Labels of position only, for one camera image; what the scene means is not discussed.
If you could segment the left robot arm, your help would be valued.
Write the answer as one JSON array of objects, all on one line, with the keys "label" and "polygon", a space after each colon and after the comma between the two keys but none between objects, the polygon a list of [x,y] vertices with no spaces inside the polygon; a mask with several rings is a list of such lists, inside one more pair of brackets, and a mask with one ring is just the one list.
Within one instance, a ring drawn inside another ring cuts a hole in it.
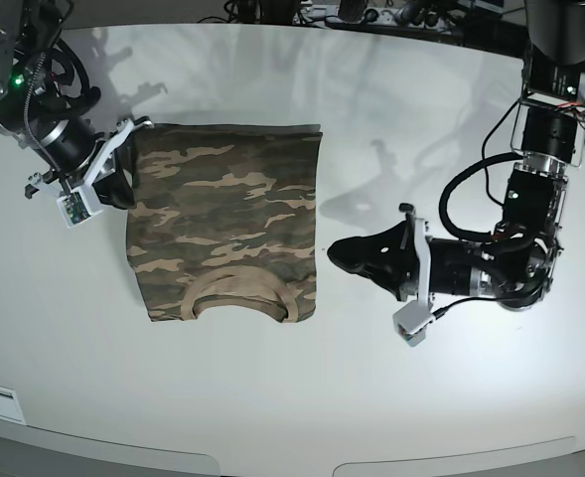
[{"label": "left robot arm", "polygon": [[[419,344],[446,307],[495,302],[526,310],[549,292],[568,188],[567,171],[585,151],[585,1],[528,1],[528,44],[521,88],[510,107],[515,123],[511,148],[483,155],[443,189],[438,215],[444,238],[433,237],[411,204],[401,223],[376,235],[343,238],[327,251],[332,264],[390,292],[400,303],[396,332]],[[468,179],[500,164],[512,173],[500,201],[500,220],[488,232],[457,226],[449,213],[452,194]]]}]

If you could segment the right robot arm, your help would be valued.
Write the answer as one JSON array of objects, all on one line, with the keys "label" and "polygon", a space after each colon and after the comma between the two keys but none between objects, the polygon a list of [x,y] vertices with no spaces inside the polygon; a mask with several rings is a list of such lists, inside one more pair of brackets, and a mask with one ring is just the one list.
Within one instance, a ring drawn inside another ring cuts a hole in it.
[{"label": "right robot arm", "polygon": [[45,161],[24,195],[52,197],[68,228],[107,207],[134,207],[131,139],[154,125],[147,116],[125,118],[104,133],[86,119],[101,90],[62,37],[73,9],[72,1],[0,4],[0,134]]}]

